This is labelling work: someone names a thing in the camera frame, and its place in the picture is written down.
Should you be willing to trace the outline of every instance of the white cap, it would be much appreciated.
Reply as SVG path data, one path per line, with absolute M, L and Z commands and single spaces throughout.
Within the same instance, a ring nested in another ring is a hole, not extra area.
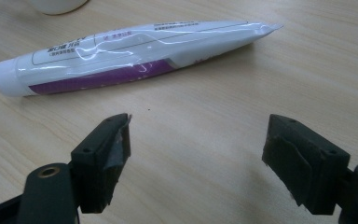
M 0 62 L 0 92 L 7 96 L 25 96 L 34 93 L 24 87 L 16 75 L 16 59 Z

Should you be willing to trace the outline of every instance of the purple stripe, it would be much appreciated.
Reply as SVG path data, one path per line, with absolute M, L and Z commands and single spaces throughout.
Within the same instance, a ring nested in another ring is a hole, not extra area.
M 37 94 L 51 94 L 64 91 L 78 91 L 108 85 L 117 85 L 145 77 L 153 77 L 174 70 L 166 60 L 136 64 L 106 72 L 73 77 L 59 81 L 30 86 Z

